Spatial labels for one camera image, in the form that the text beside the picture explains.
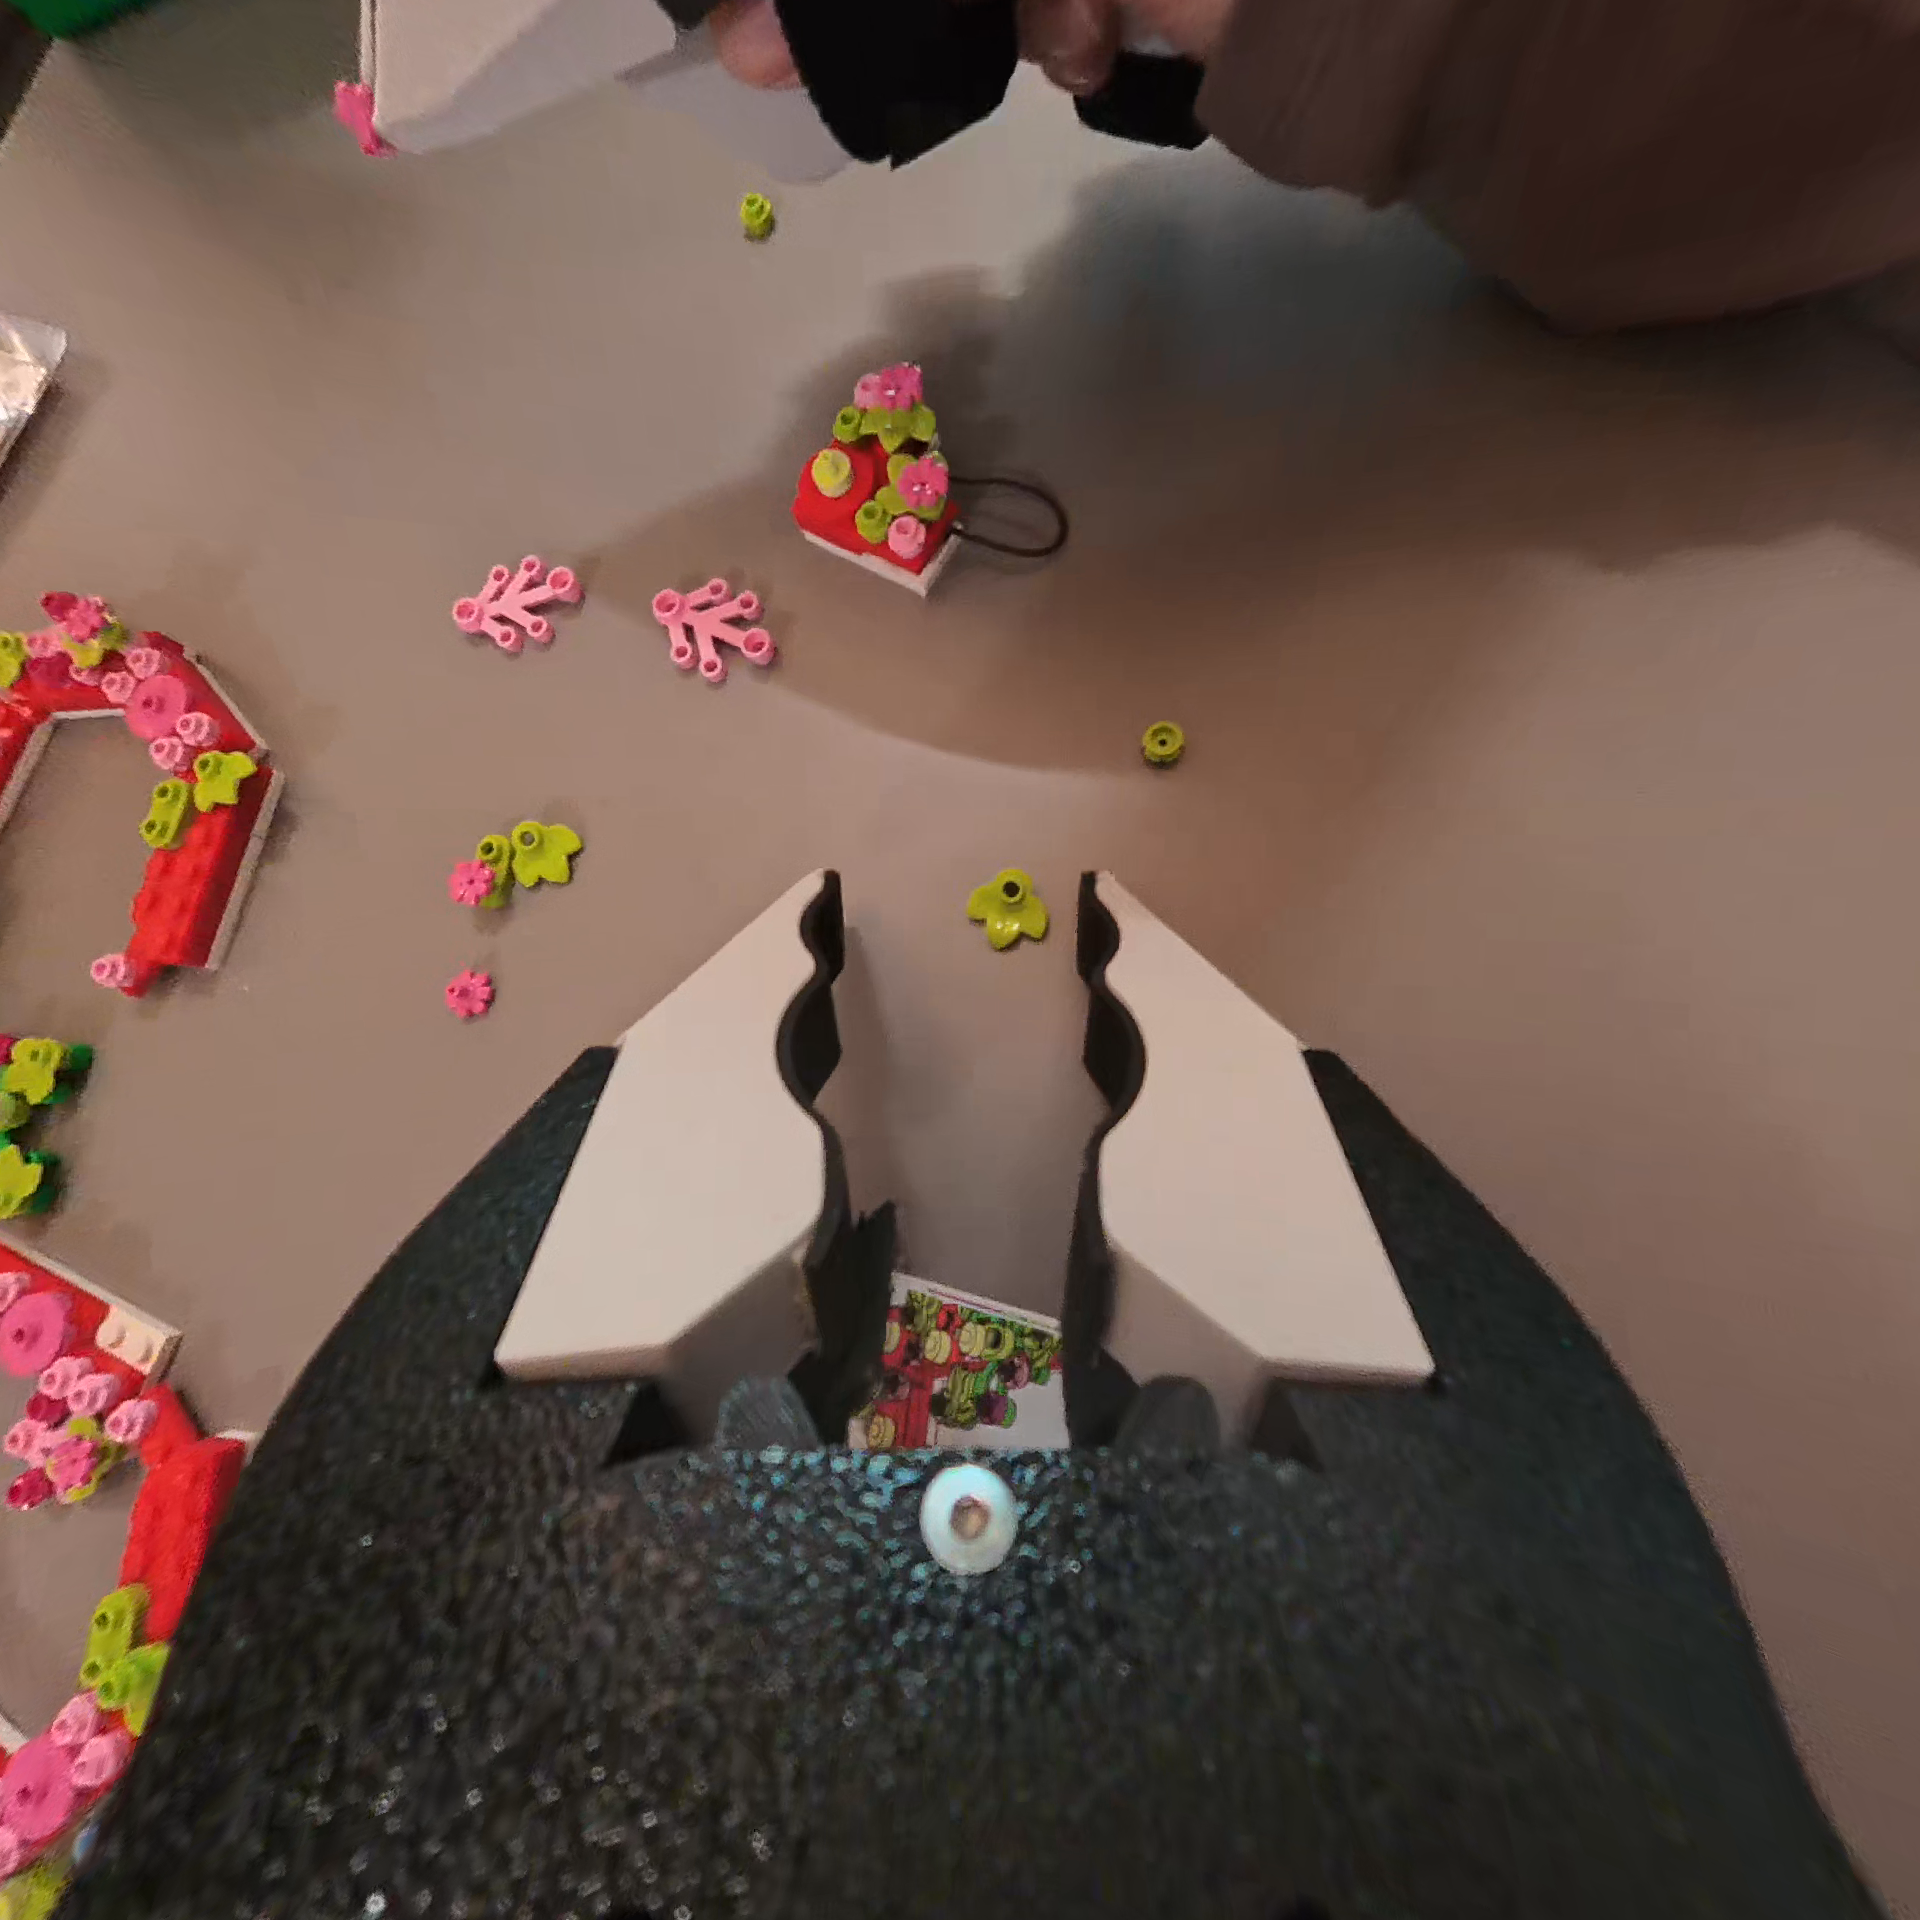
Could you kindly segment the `clear plastic bag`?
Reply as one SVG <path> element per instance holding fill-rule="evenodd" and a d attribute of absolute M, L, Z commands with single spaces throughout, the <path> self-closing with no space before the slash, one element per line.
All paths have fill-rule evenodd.
<path fill-rule="evenodd" d="M 3 349 L 3 439 L 0 462 L 9 464 L 14 450 L 29 434 L 36 412 L 50 398 L 61 363 L 68 354 L 68 330 L 26 320 L 14 313 L 0 318 Z"/>

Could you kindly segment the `person's right hand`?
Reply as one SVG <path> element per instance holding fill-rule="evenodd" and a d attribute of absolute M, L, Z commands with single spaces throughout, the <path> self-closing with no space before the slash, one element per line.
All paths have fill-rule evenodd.
<path fill-rule="evenodd" d="M 729 4 L 730 66 L 749 85 L 785 85 L 786 57 L 766 14 Z M 1091 87 L 1091 4 L 1044 4 L 1023 63 L 1071 99 Z M 1510 63 L 1502 41 L 1526 4 L 1198 2 L 1129 4 L 1134 21 L 1203 66 L 1198 121 L 1256 175 L 1299 190 L 1339 190 L 1369 205 L 1408 196 L 1431 134 L 1455 136 Z"/>

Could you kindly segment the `small red lego flower build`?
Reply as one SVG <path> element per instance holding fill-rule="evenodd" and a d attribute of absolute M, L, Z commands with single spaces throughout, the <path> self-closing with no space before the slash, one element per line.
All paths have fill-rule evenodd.
<path fill-rule="evenodd" d="M 791 500 L 802 540 L 926 600 L 956 553 L 961 512 L 926 376 L 863 371 L 805 461 Z"/>

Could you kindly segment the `lego instruction booklet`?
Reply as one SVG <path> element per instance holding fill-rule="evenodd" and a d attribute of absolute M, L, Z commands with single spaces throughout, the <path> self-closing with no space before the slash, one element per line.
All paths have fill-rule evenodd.
<path fill-rule="evenodd" d="M 1068 1451 L 1061 1322 L 897 1274 L 874 1388 L 848 1418 L 847 1445 Z"/>

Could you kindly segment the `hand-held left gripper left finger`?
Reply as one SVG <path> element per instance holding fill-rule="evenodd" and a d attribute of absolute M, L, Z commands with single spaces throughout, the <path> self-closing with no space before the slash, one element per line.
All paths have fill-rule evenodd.
<path fill-rule="evenodd" d="M 860 1211 L 821 1110 L 842 1061 L 844 885 L 817 870 L 614 1045 L 495 1345 L 511 1382 L 652 1388 L 711 1442 L 746 1380 L 786 1382 L 824 1442 L 870 1397 L 899 1211 Z"/>

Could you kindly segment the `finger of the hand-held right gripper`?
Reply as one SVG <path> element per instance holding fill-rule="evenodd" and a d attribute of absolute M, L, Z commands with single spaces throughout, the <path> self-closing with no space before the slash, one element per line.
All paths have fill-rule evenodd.
<path fill-rule="evenodd" d="M 366 156 L 431 156 L 601 85 L 710 61 L 653 2 L 367 2 Z"/>

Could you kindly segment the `red lego wall with flowers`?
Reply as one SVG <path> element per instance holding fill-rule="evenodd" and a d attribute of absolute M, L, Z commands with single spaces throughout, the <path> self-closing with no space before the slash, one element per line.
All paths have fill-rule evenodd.
<path fill-rule="evenodd" d="M 184 1334 L 17 1238 L 3 1239 L 4 1511 L 71 1512 L 137 1479 L 116 1578 L 90 1608 L 77 1677 L 33 1736 L 4 1721 L 3 1913 L 53 1916 L 142 1746 L 174 1639 L 252 1454 L 173 1388 Z"/>

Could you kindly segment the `red lego arch with flowers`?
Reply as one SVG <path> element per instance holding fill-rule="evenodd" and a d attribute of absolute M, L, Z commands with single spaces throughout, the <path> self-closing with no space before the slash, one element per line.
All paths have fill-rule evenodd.
<path fill-rule="evenodd" d="M 131 629 L 99 595 L 50 592 L 36 627 L 3 634 L 3 818 L 61 729 L 115 721 L 158 776 L 131 932 L 92 982 L 128 999 L 166 975 L 213 974 L 233 943 L 283 793 L 262 731 L 198 653 Z"/>

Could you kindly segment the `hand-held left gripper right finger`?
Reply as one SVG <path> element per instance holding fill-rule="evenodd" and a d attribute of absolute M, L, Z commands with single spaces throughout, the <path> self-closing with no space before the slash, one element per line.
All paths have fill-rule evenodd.
<path fill-rule="evenodd" d="M 1429 1388 L 1304 1043 L 1111 872 L 1081 877 L 1077 975 L 1100 1112 L 1061 1303 L 1071 1444 L 1109 1445 L 1167 1377 L 1234 1445 L 1282 1428 L 1294 1385 Z"/>

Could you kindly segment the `lime and green leaf cluster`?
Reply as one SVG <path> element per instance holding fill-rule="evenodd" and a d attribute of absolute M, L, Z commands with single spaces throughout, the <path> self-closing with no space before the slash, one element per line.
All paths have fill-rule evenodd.
<path fill-rule="evenodd" d="M 94 1048 L 4 1035 L 3 1052 L 3 1222 L 14 1222 L 61 1199 L 62 1162 L 43 1142 L 45 1122 L 85 1090 Z"/>

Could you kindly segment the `pink lego branch piece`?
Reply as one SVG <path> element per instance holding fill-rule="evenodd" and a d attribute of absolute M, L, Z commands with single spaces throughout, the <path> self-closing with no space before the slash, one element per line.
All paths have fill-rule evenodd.
<path fill-rule="evenodd" d="M 669 640 L 669 657 L 685 675 L 707 686 L 724 686 L 730 659 L 755 668 L 778 661 L 778 642 L 766 627 L 766 604 L 752 589 L 733 589 L 711 579 L 699 589 L 660 589 L 652 613 Z"/>
<path fill-rule="evenodd" d="M 477 593 L 452 605 L 449 618 L 462 637 L 519 656 L 528 646 L 549 650 L 556 639 L 552 610 L 582 602 L 585 584 L 571 567 L 527 555 L 513 567 L 495 566 Z"/>

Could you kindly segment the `person's right forearm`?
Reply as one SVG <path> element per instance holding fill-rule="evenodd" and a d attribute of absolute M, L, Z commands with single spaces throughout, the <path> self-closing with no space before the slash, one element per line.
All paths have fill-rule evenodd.
<path fill-rule="evenodd" d="M 1917 302 L 1917 4 L 1489 4 L 1409 197 L 1572 334 Z"/>

